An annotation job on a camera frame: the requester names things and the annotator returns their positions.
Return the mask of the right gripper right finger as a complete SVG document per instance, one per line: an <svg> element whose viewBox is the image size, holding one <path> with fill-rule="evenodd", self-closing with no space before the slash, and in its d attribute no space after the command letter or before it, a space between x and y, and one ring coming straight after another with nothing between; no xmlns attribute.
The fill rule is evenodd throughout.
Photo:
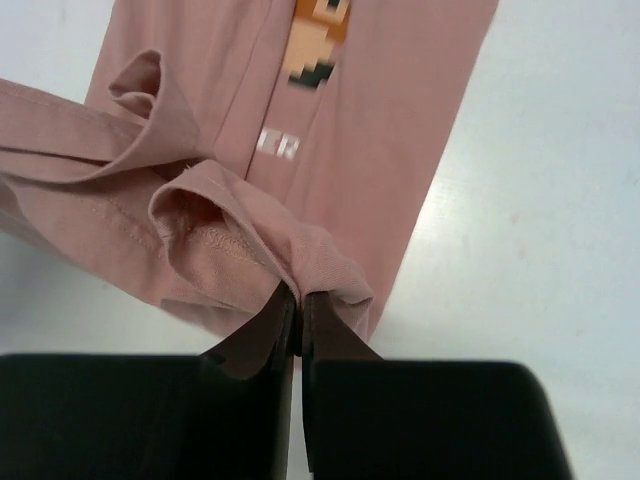
<svg viewBox="0 0 640 480"><path fill-rule="evenodd" d="M303 425L317 479L569 479L545 391L504 361L386 360L329 296L302 314Z"/></svg>

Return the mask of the pink t shirt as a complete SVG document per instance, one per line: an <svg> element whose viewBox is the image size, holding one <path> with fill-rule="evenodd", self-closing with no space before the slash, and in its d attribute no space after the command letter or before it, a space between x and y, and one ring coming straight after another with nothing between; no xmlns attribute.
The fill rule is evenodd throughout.
<svg viewBox="0 0 640 480"><path fill-rule="evenodd" d="M86 99L1 84L1 227L214 332L375 329L493 1L118 1Z"/></svg>

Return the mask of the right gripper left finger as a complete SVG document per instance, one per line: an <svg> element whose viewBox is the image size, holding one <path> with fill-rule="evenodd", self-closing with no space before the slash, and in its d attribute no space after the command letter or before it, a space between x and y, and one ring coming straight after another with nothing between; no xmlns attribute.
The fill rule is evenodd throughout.
<svg viewBox="0 0 640 480"><path fill-rule="evenodd" d="M295 301L285 285L199 355L5 354L5 479L282 479Z"/></svg>

